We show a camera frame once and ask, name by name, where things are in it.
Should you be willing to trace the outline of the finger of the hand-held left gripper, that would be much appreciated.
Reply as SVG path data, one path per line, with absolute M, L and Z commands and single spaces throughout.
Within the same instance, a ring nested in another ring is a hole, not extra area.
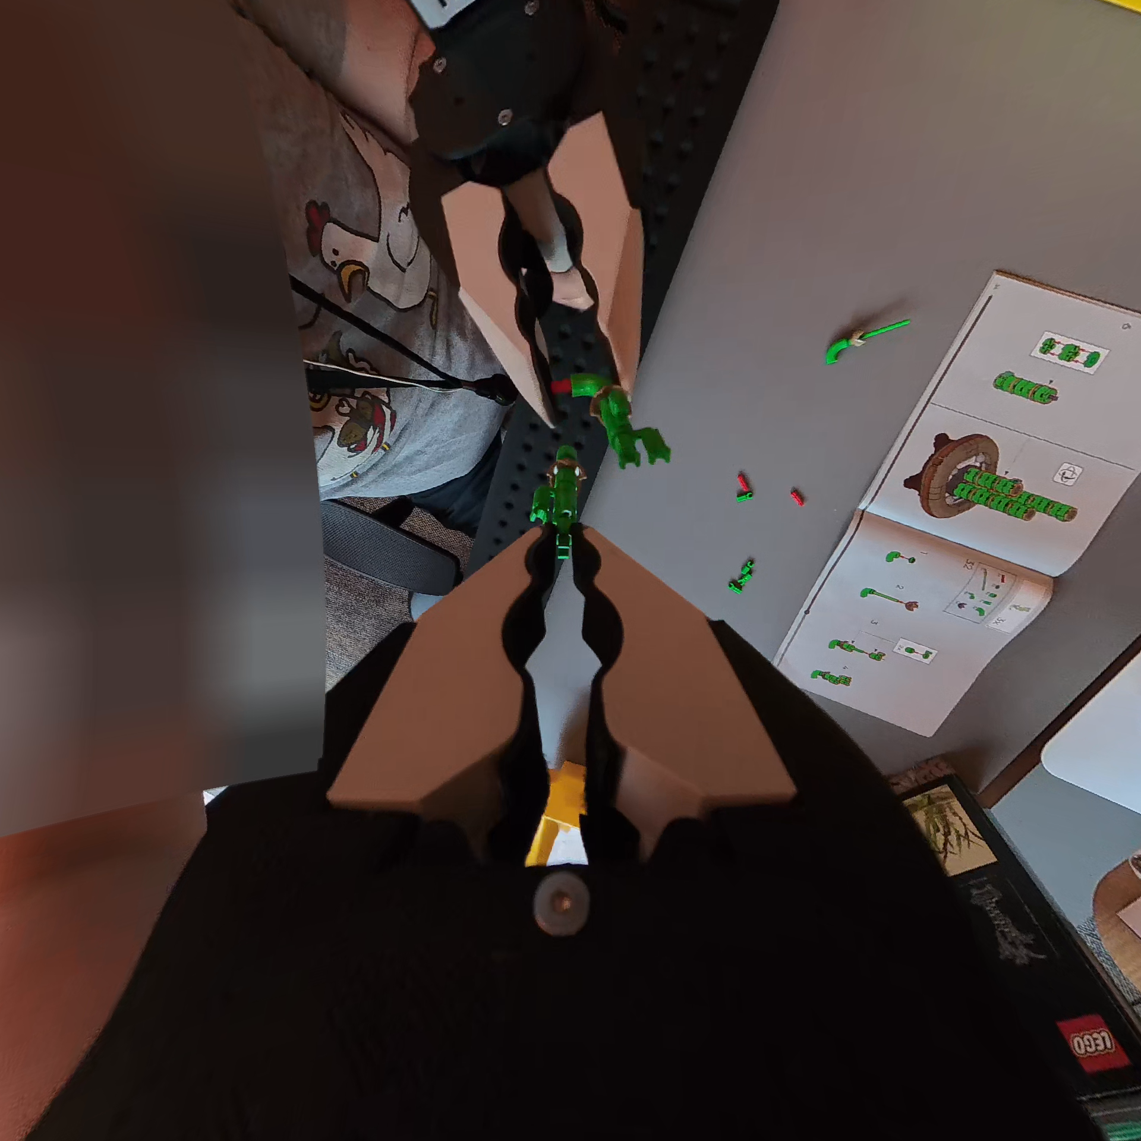
M 537 307 L 522 285 L 549 282 L 548 265 L 514 278 L 504 262 L 503 236 L 514 197 L 525 205 L 523 235 L 540 195 L 549 194 L 544 174 L 530 174 L 507 189 L 465 180 L 440 197 L 442 216 L 451 247 L 451 262 L 461 299 L 481 334 L 504 367 L 506 375 L 546 426 L 557 424 L 552 394 L 548 342 Z
M 631 395 L 641 346 L 645 236 L 602 111 L 572 125 L 545 168 L 520 179 L 519 217 L 552 274 L 553 297 L 594 308 L 620 387 Z

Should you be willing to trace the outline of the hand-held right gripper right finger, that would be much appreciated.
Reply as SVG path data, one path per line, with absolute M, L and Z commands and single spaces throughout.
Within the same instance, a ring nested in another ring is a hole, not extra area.
M 573 581 L 598 661 L 580 818 L 590 862 L 648 861 L 678 820 L 789 804 L 794 778 L 707 615 L 592 527 L 575 535 Z

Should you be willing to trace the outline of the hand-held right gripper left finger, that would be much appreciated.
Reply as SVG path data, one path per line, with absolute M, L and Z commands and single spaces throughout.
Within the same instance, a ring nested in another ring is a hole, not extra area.
M 332 805 L 451 823 L 480 856 L 525 862 L 550 785 L 527 665 L 554 562 L 553 528 L 535 526 L 416 621 Z

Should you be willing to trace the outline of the green lego branch assembly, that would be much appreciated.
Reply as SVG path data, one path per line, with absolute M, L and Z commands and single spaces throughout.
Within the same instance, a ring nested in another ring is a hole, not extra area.
M 603 375 L 575 373 L 554 380 L 550 390 L 554 395 L 590 399 L 590 415 L 603 426 L 621 470 L 639 467 L 643 459 L 651 466 L 671 462 L 673 451 L 659 429 L 633 425 L 632 399 L 620 383 Z

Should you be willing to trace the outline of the green lego stem assembly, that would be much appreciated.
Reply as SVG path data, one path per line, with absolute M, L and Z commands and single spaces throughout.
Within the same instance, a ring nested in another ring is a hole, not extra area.
M 563 445 L 546 471 L 546 482 L 533 494 L 531 523 L 554 528 L 554 555 L 557 561 L 572 557 L 573 531 L 579 523 L 579 492 L 587 479 L 579 463 L 578 449 Z

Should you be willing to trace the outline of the person's left forearm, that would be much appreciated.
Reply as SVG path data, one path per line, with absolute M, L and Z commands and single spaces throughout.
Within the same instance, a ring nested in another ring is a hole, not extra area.
M 417 136 L 410 107 L 423 64 L 435 45 L 406 1 L 311 1 L 321 19 L 318 75 L 352 110 L 402 145 Z

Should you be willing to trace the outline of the curved green lego stem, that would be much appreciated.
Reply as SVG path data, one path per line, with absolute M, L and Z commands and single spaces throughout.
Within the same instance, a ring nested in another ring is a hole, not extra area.
M 880 327 L 875 327 L 871 330 L 852 331 L 848 335 L 841 337 L 840 339 L 829 345 L 829 348 L 825 352 L 823 361 L 827 367 L 832 367 L 837 364 L 840 357 L 846 352 L 855 352 L 855 349 L 863 348 L 868 341 L 874 338 L 899 331 L 902 329 L 909 327 L 910 324 L 910 319 L 902 319 L 889 324 L 882 324 Z

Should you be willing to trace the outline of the lego instruction booklet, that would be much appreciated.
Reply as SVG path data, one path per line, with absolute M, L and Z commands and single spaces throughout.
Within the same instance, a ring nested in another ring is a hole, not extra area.
M 993 273 L 774 665 L 932 736 L 1139 477 L 1137 310 Z

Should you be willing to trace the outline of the black lego set box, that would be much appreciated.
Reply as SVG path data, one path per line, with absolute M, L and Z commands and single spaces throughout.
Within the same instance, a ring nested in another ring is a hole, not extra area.
M 1139 1025 L 1088 944 L 946 760 L 889 777 L 1052 1067 L 1088 1106 L 1139 1107 Z

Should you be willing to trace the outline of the person's grey printed shirt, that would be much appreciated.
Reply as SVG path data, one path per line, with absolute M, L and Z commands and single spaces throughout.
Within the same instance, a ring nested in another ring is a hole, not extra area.
M 450 376 L 499 361 L 438 267 L 409 205 L 397 144 L 355 117 L 271 41 L 247 46 L 252 108 L 288 270 L 310 291 Z M 303 358 L 341 383 L 310 394 L 324 500 L 394 497 L 472 475 L 506 407 L 438 377 L 338 312 L 294 295 Z

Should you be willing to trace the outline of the black studded board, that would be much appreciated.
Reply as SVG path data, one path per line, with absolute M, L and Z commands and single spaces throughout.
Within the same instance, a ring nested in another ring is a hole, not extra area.
M 643 129 L 636 152 L 645 239 L 640 353 L 650 346 L 779 5 L 622 3 L 632 30 L 620 73 Z M 553 428 L 522 403 L 507 415 L 466 576 L 531 528 L 533 493 L 560 447 L 575 447 L 587 470 L 580 506 L 591 497 L 609 455 L 605 429 L 583 398 L 560 395 L 556 406 Z

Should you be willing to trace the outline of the black office chair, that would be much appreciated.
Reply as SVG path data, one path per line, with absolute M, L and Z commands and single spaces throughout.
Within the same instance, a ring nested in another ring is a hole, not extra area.
M 421 595 L 447 595 L 463 578 L 459 559 L 448 550 L 405 530 L 415 504 L 396 497 L 366 511 L 343 500 L 321 504 L 324 554 L 338 566 Z

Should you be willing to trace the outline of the white tray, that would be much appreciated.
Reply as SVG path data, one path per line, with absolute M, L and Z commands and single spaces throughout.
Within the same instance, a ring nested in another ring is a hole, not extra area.
M 1049 774 L 1140 812 L 1140 657 L 1134 657 L 1045 744 Z

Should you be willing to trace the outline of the round wooden coaster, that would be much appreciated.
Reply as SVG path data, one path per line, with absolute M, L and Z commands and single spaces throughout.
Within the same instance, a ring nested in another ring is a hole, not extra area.
M 1140 987 L 1140 877 L 1132 858 L 1113 866 L 1094 891 L 1094 923 L 1103 947 L 1125 976 Z

